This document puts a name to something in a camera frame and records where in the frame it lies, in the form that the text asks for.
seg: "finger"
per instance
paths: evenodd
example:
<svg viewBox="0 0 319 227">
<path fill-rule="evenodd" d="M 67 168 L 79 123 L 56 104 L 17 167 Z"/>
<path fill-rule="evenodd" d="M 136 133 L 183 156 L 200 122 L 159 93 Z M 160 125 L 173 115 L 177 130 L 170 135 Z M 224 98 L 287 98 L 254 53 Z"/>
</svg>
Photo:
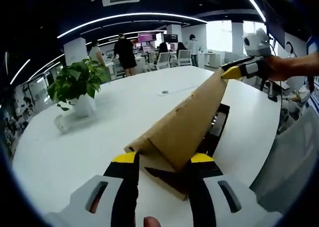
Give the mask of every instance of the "finger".
<svg viewBox="0 0 319 227">
<path fill-rule="evenodd" d="M 154 217 L 145 217 L 144 227 L 160 227 L 160 223 Z"/>
</svg>

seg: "white flower pot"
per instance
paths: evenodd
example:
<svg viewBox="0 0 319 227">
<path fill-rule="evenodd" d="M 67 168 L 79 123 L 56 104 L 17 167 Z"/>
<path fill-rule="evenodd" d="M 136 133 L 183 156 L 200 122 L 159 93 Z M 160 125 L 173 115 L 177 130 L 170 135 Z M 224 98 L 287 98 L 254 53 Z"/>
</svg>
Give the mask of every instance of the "white flower pot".
<svg viewBox="0 0 319 227">
<path fill-rule="evenodd" d="M 89 95 L 81 95 L 79 99 L 72 99 L 71 104 L 78 117 L 85 117 L 95 112 L 95 100 Z"/>
</svg>

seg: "computer monitor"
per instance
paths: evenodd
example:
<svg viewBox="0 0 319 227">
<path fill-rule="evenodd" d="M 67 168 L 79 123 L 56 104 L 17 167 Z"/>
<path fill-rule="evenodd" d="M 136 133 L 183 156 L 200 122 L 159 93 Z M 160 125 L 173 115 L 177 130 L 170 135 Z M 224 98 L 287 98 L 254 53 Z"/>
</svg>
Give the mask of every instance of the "computer monitor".
<svg viewBox="0 0 319 227">
<path fill-rule="evenodd" d="M 177 34 L 163 34 L 165 43 L 178 43 L 178 35 Z"/>
<path fill-rule="evenodd" d="M 144 51 L 144 52 L 153 51 L 153 47 L 152 47 L 152 46 L 144 46 L 144 47 L 143 47 L 143 51 Z"/>
<path fill-rule="evenodd" d="M 263 3 L 267 32 L 271 34 L 283 48 L 285 48 L 285 31 L 281 25 L 280 19 L 266 0 L 263 0 Z"/>
<path fill-rule="evenodd" d="M 139 42 L 154 41 L 156 34 L 139 34 Z"/>
</svg>

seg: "green leaves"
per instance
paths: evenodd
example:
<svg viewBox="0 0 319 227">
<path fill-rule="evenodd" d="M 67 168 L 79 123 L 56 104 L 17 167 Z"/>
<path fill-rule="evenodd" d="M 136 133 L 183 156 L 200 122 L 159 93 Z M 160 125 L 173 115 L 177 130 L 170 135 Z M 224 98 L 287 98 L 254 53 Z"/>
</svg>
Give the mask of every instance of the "green leaves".
<svg viewBox="0 0 319 227">
<path fill-rule="evenodd" d="M 78 99 L 81 95 L 88 94 L 95 97 L 95 92 L 100 91 L 101 83 L 108 80 L 105 68 L 96 61 L 84 59 L 64 67 L 56 80 L 47 89 L 54 103 L 70 103 L 72 99 Z M 58 104 L 63 111 L 69 110 Z"/>
<path fill-rule="evenodd" d="M 75 80 L 78 80 L 81 73 L 75 70 L 70 70 L 70 74 L 75 78 Z"/>
<path fill-rule="evenodd" d="M 86 85 L 86 92 L 88 93 L 88 95 L 89 95 L 91 98 L 94 98 L 94 96 L 95 96 L 95 89 L 94 89 L 93 85 L 87 84 L 87 85 Z"/>
</svg>

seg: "person in white shirt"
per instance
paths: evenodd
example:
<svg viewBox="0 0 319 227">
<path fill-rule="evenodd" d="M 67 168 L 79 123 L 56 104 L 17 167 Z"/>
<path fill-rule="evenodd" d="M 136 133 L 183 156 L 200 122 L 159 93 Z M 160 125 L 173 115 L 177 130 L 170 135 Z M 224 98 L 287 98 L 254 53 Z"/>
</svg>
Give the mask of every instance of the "person in white shirt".
<svg viewBox="0 0 319 227">
<path fill-rule="evenodd" d="M 287 109 L 291 113 L 299 112 L 310 98 L 314 88 L 314 84 L 312 82 L 308 82 L 303 85 L 299 91 L 295 90 L 292 94 L 284 96 L 282 108 Z"/>
<path fill-rule="evenodd" d="M 195 35 L 191 34 L 189 37 L 189 42 L 187 44 L 187 49 L 190 50 L 190 57 L 193 66 L 198 67 L 198 51 L 199 46 Z"/>
<path fill-rule="evenodd" d="M 93 61 L 99 62 L 100 64 L 102 64 L 105 67 L 105 63 L 104 63 L 104 60 L 102 58 L 102 52 L 99 48 L 99 42 L 97 40 L 93 40 L 92 45 L 93 45 L 93 47 L 89 53 L 91 59 Z"/>
</svg>

